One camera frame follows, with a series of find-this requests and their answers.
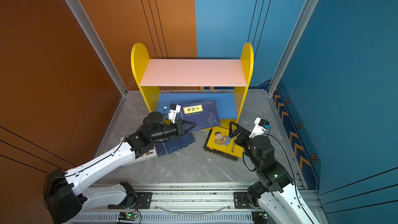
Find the gray marble floor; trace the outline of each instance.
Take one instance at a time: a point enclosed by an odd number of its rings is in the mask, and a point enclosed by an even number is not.
[[[200,93],[212,93],[216,90],[197,90]],[[120,138],[136,131],[142,120],[149,113],[139,91],[129,91],[126,102],[104,151],[115,147]],[[281,141],[281,133],[276,125],[266,93],[262,89],[249,89],[241,113],[239,125],[251,130],[256,117],[270,122],[271,134]],[[195,183],[195,182],[255,182],[258,178],[243,164],[202,150],[208,131],[194,132],[196,142],[169,155],[151,158],[125,167],[119,167],[102,177],[96,183],[113,184],[121,181],[130,183]],[[276,159],[291,173],[285,153],[272,138]]]

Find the yellow book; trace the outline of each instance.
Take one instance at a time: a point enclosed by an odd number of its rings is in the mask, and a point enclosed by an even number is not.
[[[242,157],[243,148],[235,144],[236,138],[228,136],[229,130],[222,127],[213,127],[207,147],[225,152],[235,157]]]

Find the pink shelf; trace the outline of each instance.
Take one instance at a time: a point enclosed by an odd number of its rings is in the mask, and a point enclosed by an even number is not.
[[[141,86],[246,87],[240,60],[150,59]]]

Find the hexagon symbol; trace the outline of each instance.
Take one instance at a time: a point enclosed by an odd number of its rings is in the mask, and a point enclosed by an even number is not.
[[[314,163],[318,162],[318,157],[315,154],[312,154],[311,158]]]

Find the yellow title label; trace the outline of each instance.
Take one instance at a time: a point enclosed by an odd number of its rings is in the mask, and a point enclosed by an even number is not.
[[[193,106],[193,107],[184,107],[185,114],[193,113],[193,112],[201,112],[201,111],[203,111],[202,105]]]

